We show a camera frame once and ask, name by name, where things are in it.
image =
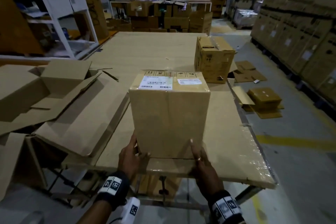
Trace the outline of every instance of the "table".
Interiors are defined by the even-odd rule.
[[[141,69],[193,71],[196,36],[200,35],[205,34],[119,32],[89,60],[97,66],[111,66],[126,92]],[[220,179],[250,185],[236,197],[241,204],[264,188],[274,189],[277,182],[253,131],[248,125],[244,126],[246,117],[238,112],[241,107],[229,84],[209,83],[208,86],[211,98],[204,147]],[[133,130],[129,106],[105,149],[94,161],[83,163],[68,156],[63,166],[115,171],[118,154],[128,144]],[[147,166],[140,168],[140,173],[187,178],[193,165],[192,159],[151,158]]]

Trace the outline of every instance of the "grey floor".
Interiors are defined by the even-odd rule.
[[[213,26],[223,25],[227,25],[223,19],[213,20]],[[256,114],[247,114],[257,135],[336,140],[335,123],[317,110],[275,64],[250,43],[250,31],[214,35],[222,36],[238,50],[235,61],[249,60],[268,79],[258,84],[245,82],[236,85],[246,91],[252,87],[269,86],[283,99],[282,118],[261,120]],[[263,144],[262,147],[279,185],[275,190],[264,190],[242,204],[247,223],[336,223],[336,154],[305,147],[273,144]],[[75,179],[80,173],[81,170],[69,170],[67,175]],[[48,174],[48,178],[52,180],[52,175]],[[233,196],[246,187],[236,183],[224,184]],[[58,183],[57,189],[66,188]],[[192,179],[182,180],[176,200],[186,201],[187,192],[192,201],[206,203]],[[44,223],[75,223],[88,207],[67,209],[36,191],[13,184],[0,202],[0,223],[38,223],[40,218]],[[116,211],[110,220],[119,214]],[[205,223],[205,220],[199,211],[142,206],[135,223]]]

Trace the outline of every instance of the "yellow floor line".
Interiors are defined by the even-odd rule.
[[[258,195],[254,195],[252,198],[253,206],[255,209],[255,215],[257,216],[257,220],[259,224],[267,224],[266,216],[264,216],[264,212],[261,209],[261,203]]]
[[[291,146],[298,148],[311,148],[321,151],[336,151],[336,140],[312,140],[303,138],[291,138],[291,137],[274,137],[259,135],[256,136],[259,143],[273,144],[281,146]]]

